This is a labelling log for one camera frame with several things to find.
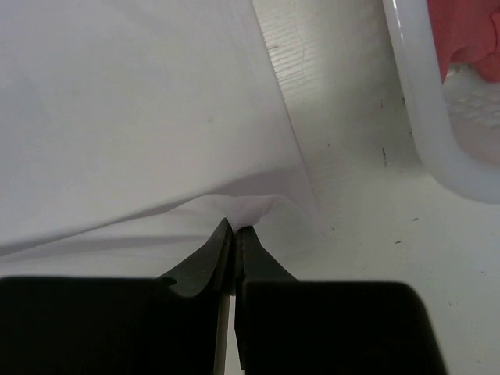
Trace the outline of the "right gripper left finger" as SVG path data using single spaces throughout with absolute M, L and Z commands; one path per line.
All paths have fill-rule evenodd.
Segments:
M 195 298 L 206 290 L 220 291 L 227 264 L 231 264 L 233 230 L 222 219 L 205 244 L 158 279 L 183 298 Z

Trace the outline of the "white t shirt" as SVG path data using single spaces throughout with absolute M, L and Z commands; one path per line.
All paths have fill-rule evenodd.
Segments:
M 152 277 L 320 221 L 249 1 L 1 4 L 1 273 Z

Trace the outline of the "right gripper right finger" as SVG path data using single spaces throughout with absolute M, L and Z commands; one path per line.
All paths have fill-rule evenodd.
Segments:
M 254 227 L 244 227 L 235 234 L 235 283 L 245 281 L 297 281 L 265 250 Z

